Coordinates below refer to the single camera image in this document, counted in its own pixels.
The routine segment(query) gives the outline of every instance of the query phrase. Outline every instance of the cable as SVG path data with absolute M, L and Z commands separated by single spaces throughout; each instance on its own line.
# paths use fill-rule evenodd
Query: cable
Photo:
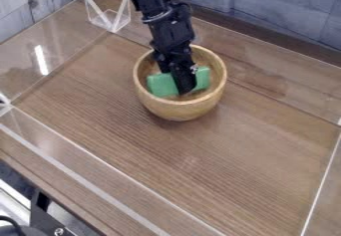
M 17 235 L 18 236 L 25 236 L 25 234 L 23 234 L 23 232 L 22 232 L 17 222 L 11 218 L 9 218 L 6 216 L 0 216 L 0 221 L 6 221 L 7 223 L 10 223 L 13 225 L 13 227 L 14 227 Z

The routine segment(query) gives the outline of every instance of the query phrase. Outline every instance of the green object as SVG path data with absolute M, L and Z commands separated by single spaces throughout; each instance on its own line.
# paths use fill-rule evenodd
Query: green object
M 208 88 L 209 68 L 199 67 L 196 70 L 196 87 L 193 91 Z M 171 73 L 155 74 L 147 77 L 147 87 L 149 92 L 159 98 L 177 96 L 175 82 Z

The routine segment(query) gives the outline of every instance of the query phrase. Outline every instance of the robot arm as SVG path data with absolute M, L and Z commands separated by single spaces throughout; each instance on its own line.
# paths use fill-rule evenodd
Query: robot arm
M 163 73 L 171 73 L 177 93 L 184 95 L 196 86 L 195 63 L 189 42 L 193 31 L 189 23 L 189 7 L 172 0 L 132 0 L 142 13 L 142 23 L 153 36 L 153 57 Z

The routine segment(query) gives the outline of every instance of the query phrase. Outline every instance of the wooden bowl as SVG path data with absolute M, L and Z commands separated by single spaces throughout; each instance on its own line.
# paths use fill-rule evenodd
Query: wooden bowl
M 148 51 L 137 60 L 133 69 L 133 81 L 138 99 L 145 108 L 160 118 L 175 121 L 184 121 L 203 116 L 216 105 L 225 81 L 225 65 L 219 56 L 200 46 L 191 46 L 192 59 L 199 66 L 209 67 L 209 88 L 195 94 L 181 97 L 157 98 L 147 89 L 147 76 L 157 73 L 159 66 Z

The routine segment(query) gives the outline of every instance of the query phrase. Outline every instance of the green block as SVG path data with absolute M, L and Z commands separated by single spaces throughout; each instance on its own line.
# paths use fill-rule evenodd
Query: green block
M 193 91 L 208 88 L 209 68 L 199 67 L 196 70 L 196 87 Z M 147 77 L 147 87 L 149 92 L 159 98 L 177 96 L 175 82 L 171 73 L 155 74 Z

